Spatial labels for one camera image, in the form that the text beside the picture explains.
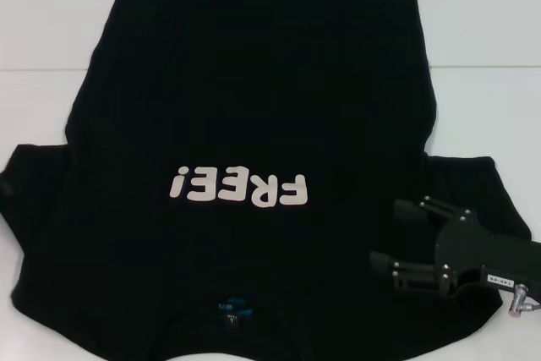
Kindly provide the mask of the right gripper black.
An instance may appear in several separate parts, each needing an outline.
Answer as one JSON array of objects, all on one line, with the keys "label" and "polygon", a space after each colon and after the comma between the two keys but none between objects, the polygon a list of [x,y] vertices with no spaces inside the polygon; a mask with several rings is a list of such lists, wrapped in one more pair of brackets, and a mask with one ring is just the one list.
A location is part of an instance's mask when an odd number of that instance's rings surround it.
[{"label": "right gripper black", "polygon": [[396,200],[395,228],[439,231],[434,265],[408,263],[371,252],[373,272],[392,279],[396,290],[439,293],[454,297],[473,285],[514,292],[523,285],[528,297],[540,295],[540,244],[491,232],[475,211],[425,195],[421,200]]}]

